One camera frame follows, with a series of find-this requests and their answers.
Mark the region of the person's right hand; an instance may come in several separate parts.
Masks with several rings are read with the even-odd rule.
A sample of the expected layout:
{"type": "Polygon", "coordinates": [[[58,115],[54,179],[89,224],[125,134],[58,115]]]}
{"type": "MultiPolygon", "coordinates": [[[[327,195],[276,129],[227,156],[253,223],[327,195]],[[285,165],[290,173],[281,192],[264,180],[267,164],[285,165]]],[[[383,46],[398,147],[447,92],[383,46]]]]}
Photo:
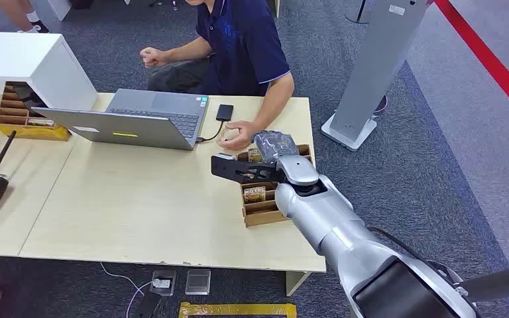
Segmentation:
{"type": "Polygon", "coordinates": [[[170,63],[170,56],[166,51],[162,51],[152,47],[143,48],[139,52],[144,67],[153,68],[155,66],[163,66],[170,63]]]}

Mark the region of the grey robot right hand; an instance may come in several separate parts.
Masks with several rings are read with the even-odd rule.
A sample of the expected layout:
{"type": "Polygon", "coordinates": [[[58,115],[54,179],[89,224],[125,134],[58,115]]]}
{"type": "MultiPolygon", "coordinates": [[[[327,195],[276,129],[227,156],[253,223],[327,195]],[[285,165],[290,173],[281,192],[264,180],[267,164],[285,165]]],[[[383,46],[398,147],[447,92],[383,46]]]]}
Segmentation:
{"type": "Polygon", "coordinates": [[[273,164],[282,156],[300,154],[292,136],[280,131],[261,131],[255,134],[254,143],[265,164],[273,164]]]}

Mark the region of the person's left hand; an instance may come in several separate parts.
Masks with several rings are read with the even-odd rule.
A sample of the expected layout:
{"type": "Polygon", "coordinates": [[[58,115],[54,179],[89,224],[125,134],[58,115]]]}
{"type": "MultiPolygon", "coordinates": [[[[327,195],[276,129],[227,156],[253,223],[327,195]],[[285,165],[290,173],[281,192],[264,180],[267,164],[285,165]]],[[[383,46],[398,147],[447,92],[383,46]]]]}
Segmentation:
{"type": "Polygon", "coordinates": [[[225,124],[223,135],[217,144],[226,150],[241,150],[251,144],[252,137],[262,130],[254,122],[235,121],[225,124]]]}

